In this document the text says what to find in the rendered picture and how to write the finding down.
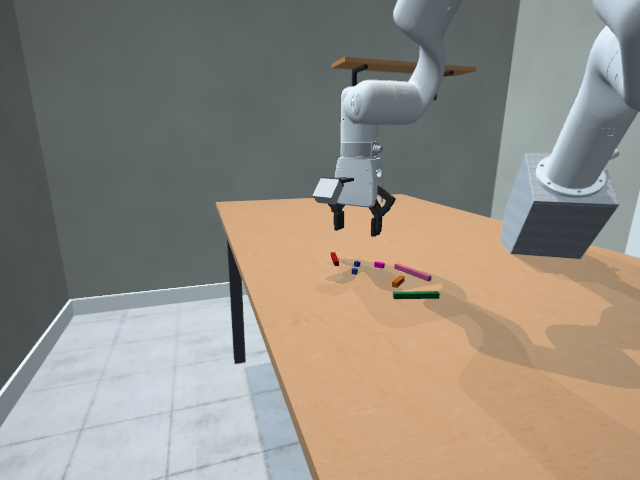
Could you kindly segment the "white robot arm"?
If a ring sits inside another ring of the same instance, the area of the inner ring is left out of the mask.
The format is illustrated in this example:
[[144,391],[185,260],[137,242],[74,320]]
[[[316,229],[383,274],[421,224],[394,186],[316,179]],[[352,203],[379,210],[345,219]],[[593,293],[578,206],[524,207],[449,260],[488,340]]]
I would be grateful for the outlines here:
[[[341,156],[377,156],[383,151],[378,125],[412,124],[426,112],[443,80],[444,34],[461,2],[398,0],[394,21],[420,45],[419,62],[409,82],[367,80],[343,90]],[[593,0],[593,5],[607,26],[592,47],[551,157],[536,169],[544,188],[569,198],[589,197],[603,188],[603,170],[619,156],[616,148],[640,112],[640,0]],[[313,197],[317,203],[336,205],[343,183],[351,181],[354,178],[321,177]]]

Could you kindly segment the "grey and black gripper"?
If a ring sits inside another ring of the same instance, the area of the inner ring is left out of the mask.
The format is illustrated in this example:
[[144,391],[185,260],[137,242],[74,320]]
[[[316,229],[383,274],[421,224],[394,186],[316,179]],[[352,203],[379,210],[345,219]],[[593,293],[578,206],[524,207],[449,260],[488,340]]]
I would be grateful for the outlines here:
[[[367,170],[368,169],[368,170]],[[371,236],[382,231],[382,217],[391,209],[395,197],[384,190],[381,158],[346,157],[338,158],[335,178],[354,178],[354,181],[343,183],[344,187],[336,205],[328,204],[334,213],[334,230],[344,228],[345,205],[369,207],[374,218],[371,219]],[[381,196],[381,202],[378,202]],[[385,199],[385,205],[381,207]]]

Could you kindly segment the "green rod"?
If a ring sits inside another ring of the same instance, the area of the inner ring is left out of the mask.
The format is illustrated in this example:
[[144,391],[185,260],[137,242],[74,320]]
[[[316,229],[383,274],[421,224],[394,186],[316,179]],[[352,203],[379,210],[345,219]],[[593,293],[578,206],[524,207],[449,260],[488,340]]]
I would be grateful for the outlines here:
[[406,291],[393,292],[394,299],[439,299],[438,291]]

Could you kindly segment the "pink rod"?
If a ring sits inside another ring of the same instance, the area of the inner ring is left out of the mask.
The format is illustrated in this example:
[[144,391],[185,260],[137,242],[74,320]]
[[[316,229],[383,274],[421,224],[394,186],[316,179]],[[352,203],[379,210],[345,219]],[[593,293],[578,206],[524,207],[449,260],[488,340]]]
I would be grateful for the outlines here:
[[401,265],[401,264],[395,264],[394,265],[394,269],[397,269],[399,271],[405,272],[407,274],[410,274],[412,276],[418,277],[420,279],[423,279],[425,281],[431,281],[432,276],[423,272],[420,272],[418,270],[409,268],[407,266]]

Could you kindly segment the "orange rod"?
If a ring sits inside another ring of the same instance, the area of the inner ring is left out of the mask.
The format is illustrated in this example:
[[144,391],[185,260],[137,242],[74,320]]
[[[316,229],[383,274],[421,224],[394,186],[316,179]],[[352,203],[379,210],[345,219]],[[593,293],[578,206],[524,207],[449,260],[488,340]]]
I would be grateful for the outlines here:
[[397,277],[393,282],[392,282],[392,287],[399,287],[403,282],[404,282],[404,276],[399,276]]

